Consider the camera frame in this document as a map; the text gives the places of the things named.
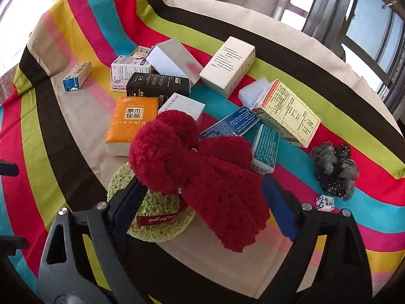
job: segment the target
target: blue stripe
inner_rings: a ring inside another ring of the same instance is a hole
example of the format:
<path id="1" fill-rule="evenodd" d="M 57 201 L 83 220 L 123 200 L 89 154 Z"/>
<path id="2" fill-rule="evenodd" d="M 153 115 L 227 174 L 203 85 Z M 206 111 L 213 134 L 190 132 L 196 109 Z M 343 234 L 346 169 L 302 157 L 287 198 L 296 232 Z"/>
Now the blue stripe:
<path id="1" fill-rule="evenodd" d="M 125 33 L 114 0 L 87 0 L 104 37 L 117 56 L 129 55 L 137 45 Z"/>
<path id="2" fill-rule="evenodd" d="M 0 128 L 3 121 L 4 107 L 0 107 Z M 11 227 L 9 215 L 6 209 L 6 202 L 4 200 L 2 177 L 0 176 L 0 234 L 1 235 L 14 235 L 13 228 Z M 10 262 L 14 265 L 19 275 L 25 283 L 36 293 L 37 279 L 28 267 L 27 262 L 21 250 L 17 250 L 15 256 L 9 256 Z"/>
<path id="3" fill-rule="evenodd" d="M 205 112 L 220 120 L 234 112 L 238 107 L 202 85 L 195 85 L 190 98 L 206 104 Z M 244 136 L 250 142 L 254 138 L 255 129 Z M 315 168 L 308 154 L 298 147 L 292 146 L 280 139 L 277 153 L 277 163 L 298 177 L 301 181 L 315 190 L 323 193 L 318 181 L 313 176 Z M 347 208 L 352 211 L 357 223 L 382 233 L 400 233 L 405 231 L 405 207 L 398 207 L 383 203 L 368 196 L 356 188 L 353 197 L 346 202 L 335 198 L 338 209 Z"/>

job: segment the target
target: medicine box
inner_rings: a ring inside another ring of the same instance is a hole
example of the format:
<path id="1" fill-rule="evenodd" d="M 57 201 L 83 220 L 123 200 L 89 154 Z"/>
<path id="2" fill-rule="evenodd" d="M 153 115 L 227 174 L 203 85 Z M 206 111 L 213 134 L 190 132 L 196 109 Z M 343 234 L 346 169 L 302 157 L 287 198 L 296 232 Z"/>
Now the medicine box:
<path id="1" fill-rule="evenodd" d="M 230 36 L 200 73 L 204 84 L 228 98 L 255 60 L 255 47 Z"/>
<path id="2" fill-rule="evenodd" d="M 190 79 L 191 87 L 200 79 L 199 74 L 203 69 L 193 55 L 176 39 L 170 39 L 152 47 L 146 60 L 160 74 Z"/>
<path id="3" fill-rule="evenodd" d="M 126 92 L 128 80 L 112 80 L 110 84 L 111 91 Z"/>
<path id="4" fill-rule="evenodd" d="M 247 107 L 243 106 L 231 115 L 204 130 L 200 136 L 201 138 L 242 136 L 258 121 L 259 118 Z"/>
<path id="5" fill-rule="evenodd" d="M 144 56 L 118 56 L 111 64 L 111 80 L 129 80 L 134 73 L 150 73 L 151 65 Z"/>
<path id="6" fill-rule="evenodd" d="M 79 90 L 92 72 L 92 62 L 77 63 L 63 79 L 65 91 Z"/>
<path id="7" fill-rule="evenodd" d="M 335 209 L 335 198 L 327 195 L 320 195 L 316 198 L 316 209 L 322 212 L 330 212 Z"/>
<path id="8" fill-rule="evenodd" d="M 277 130 L 288 143 L 309 146 L 321 120 L 280 80 L 263 90 L 252 106 L 252 111 L 271 128 Z"/>
<path id="9" fill-rule="evenodd" d="M 276 165 L 280 135 L 262 124 L 252 145 L 252 170 L 262 175 L 272 173 Z"/>
<path id="10" fill-rule="evenodd" d="M 156 117 L 158 102 L 157 98 L 118 97 L 105 140 L 110 155 L 129 155 L 135 134 Z"/>
<path id="11" fill-rule="evenodd" d="M 188 97 L 190 80 L 169 75 L 134 73 L 127 84 L 128 97 L 159 97 L 159 106 L 175 92 Z"/>
<path id="12" fill-rule="evenodd" d="M 143 56 L 146 57 L 149 52 L 151 51 L 150 48 L 137 46 L 136 49 L 131 53 L 131 56 Z"/>
<path id="13" fill-rule="evenodd" d="M 159 114 L 167 110 L 179 110 L 192 116 L 193 119 L 199 124 L 204 108 L 205 104 L 178 93 L 174 93 L 166 101 L 166 103 L 163 104 L 157 113 Z"/>

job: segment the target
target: green stripe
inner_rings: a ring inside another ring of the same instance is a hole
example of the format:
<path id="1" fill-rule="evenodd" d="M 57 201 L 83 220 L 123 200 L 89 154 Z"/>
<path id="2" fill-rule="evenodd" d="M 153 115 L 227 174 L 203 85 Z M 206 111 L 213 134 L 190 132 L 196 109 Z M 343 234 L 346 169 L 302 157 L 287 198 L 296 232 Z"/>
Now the green stripe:
<path id="1" fill-rule="evenodd" d="M 147 0 L 136 0 L 136 2 L 136 12 L 143 23 L 161 34 L 176 37 L 184 44 L 211 56 L 223 44 L 222 41 L 206 34 L 160 18 L 153 11 Z M 248 71 L 248 75 L 254 79 L 262 76 L 265 76 L 269 80 L 280 79 L 321 118 L 322 124 L 331 132 L 353 145 L 395 178 L 405 177 L 405 164 L 389 149 L 382 145 L 375 137 L 371 136 L 359 124 L 302 82 L 257 58 Z"/>
<path id="2" fill-rule="evenodd" d="M 21 72 L 20 66 L 17 66 L 17 70 L 15 71 L 14 85 L 19 95 L 32 88 L 31 82 L 29 82 L 25 74 Z"/>
<path id="3" fill-rule="evenodd" d="M 36 110 L 35 88 L 25 92 L 21 100 L 21 133 L 28 180 L 38 211 L 49 230 L 58 209 L 67 204 L 45 150 Z"/>

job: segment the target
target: table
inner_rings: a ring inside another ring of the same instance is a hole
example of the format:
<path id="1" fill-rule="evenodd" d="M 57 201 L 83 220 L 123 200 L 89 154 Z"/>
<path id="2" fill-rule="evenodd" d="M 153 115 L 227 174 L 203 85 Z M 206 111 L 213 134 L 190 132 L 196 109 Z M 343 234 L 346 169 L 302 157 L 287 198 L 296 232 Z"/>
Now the table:
<path id="1" fill-rule="evenodd" d="M 326 141 L 347 141 L 360 169 L 357 189 L 338 209 L 352 211 L 371 267 L 373 290 L 390 278 L 405 253 L 405 142 L 380 98 L 349 65 L 318 41 L 252 10 L 213 0 L 60 0 L 33 31 L 0 109 L 0 158 L 19 165 L 1 177 L 0 233 L 26 237 L 30 248 L 13 263 L 33 289 L 42 248 L 61 206 L 85 210 L 106 199 L 113 173 L 127 159 L 109 156 L 105 134 L 120 95 L 109 90 L 110 65 L 137 45 L 176 37 L 205 65 L 229 36 L 256 47 L 256 61 L 227 100 L 201 84 L 190 97 L 206 104 L 202 128 L 241 106 L 240 88 L 261 76 L 280 79 L 322 120 L 311 146 L 280 141 L 275 177 L 301 202 L 322 190 L 308 153 Z M 84 86 L 65 92 L 62 79 L 77 62 L 92 62 Z M 316 273 L 325 238 L 319 237 L 300 289 Z M 224 249 L 195 218 L 160 244 L 127 238 L 124 257 L 133 279 L 167 303 L 251 303 L 266 288 L 291 245 L 270 219 L 242 254 Z M 100 285 L 108 287 L 88 255 Z"/>

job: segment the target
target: white box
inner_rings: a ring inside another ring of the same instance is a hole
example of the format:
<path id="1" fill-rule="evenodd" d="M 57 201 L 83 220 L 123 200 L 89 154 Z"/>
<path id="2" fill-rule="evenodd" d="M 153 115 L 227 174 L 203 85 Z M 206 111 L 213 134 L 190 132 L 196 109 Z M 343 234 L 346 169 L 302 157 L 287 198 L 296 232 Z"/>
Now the white box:
<path id="1" fill-rule="evenodd" d="M 136 49 L 131 53 L 131 56 L 143 56 L 146 57 L 151 51 L 148 47 L 137 46 Z"/>
<path id="2" fill-rule="evenodd" d="M 118 56 L 111 64 L 111 80 L 129 80 L 134 73 L 150 73 L 151 64 L 144 56 Z"/>
<path id="3" fill-rule="evenodd" d="M 320 195 L 316 198 L 316 209 L 322 212 L 330 212 L 335 209 L 335 198 L 327 195 Z"/>
<path id="4" fill-rule="evenodd" d="M 110 84 L 111 91 L 125 92 L 128 80 L 112 80 Z"/>
<path id="5" fill-rule="evenodd" d="M 228 98 L 254 59 L 254 46 L 230 36 L 201 71 L 200 77 L 209 89 Z"/>
<path id="6" fill-rule="evenodd" d="M 201 64 L 183 47 L 180 41 L 170 39 L 152 47 L 146 60 L 162 75 L 189 78 L 191 86 L 200 79 Z"/>
<path id="7" fill-rule="evenodd" d="M 280 80 L 274 80 L 262 91 L 251 110 L 294 146 L 307 148 L 321 123 L 321 119 Z"/>
<path id="8" fill-rule="evenodd" d="M 192 116 L 195 121 L 199 124 L 201 121 L 201 116 L 203 115 L 203 110 L 205 104 L 197 102 L 191 98 L 185 97 L 178 93 L 174 93 L 171 97 L 163 104 L 163 106 L 157 112 L 158 114 L 167 110 L 179 110 Z"/>
<path id="9" fill-rule="evenodd" d="M 92 62 L 77 63 L 62 83 L 65 91 L 79 90 L 92 72 Z"/>
<path id="10" fill-rule="evenodd" d="M 252 145 L 252 170 L 265 175 L 272 173 L 276 165 L 280 135 L 262 124 Z"/>

